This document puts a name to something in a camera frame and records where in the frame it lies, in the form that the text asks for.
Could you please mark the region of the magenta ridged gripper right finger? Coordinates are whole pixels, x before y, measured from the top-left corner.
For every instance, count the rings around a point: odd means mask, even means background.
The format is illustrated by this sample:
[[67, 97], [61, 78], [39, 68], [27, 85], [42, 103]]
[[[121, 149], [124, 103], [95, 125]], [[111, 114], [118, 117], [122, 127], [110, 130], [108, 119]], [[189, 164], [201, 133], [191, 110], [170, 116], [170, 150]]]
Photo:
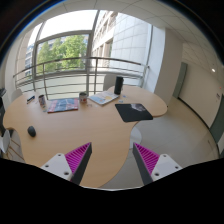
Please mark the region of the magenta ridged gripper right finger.
[[144, 185], [182, 169], [168, 154], [157, 154], [137, 143], [133, 144], [133, 155]]

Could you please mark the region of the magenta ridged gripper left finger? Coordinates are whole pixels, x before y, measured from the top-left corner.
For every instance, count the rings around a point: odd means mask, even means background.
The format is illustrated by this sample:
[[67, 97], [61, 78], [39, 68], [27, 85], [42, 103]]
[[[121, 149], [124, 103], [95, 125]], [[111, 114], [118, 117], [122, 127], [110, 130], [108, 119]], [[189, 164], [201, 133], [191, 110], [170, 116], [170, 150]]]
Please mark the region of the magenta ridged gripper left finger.
[[57, 153], [42, 169], [79, 185], [91, 154], [92, 144], [86, 143], [66, 154]]

